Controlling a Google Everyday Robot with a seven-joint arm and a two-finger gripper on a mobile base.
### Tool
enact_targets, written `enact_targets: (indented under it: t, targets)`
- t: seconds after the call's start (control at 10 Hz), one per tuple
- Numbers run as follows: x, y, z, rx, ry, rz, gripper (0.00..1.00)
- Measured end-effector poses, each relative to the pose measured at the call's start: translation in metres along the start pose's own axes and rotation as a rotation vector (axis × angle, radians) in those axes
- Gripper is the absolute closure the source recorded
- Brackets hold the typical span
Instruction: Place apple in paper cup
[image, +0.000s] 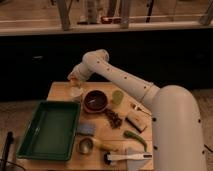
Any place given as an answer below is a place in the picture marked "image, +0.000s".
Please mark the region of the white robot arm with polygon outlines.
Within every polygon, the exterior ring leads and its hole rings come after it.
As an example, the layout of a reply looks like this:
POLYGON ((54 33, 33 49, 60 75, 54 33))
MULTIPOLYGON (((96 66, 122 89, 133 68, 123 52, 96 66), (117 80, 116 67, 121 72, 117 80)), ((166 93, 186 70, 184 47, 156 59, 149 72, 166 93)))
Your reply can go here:
POLYGON ((85 53, 68 78, 86 81, 94 73, 151 112, 154 171, 207 171, 200 110, 190 91, 177 85, 159 88, 116 68, 104 49, 85 53))

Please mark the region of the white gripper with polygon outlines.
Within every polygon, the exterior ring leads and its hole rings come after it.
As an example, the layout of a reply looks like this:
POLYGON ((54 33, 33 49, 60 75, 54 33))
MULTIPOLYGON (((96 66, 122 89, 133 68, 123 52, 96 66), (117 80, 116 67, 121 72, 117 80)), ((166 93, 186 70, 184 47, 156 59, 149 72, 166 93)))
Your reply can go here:
POLYGON ((69 80, 77 79, 80 81, 88 80, 88 69, 83 64, 76 65, 67 76, 69 80))

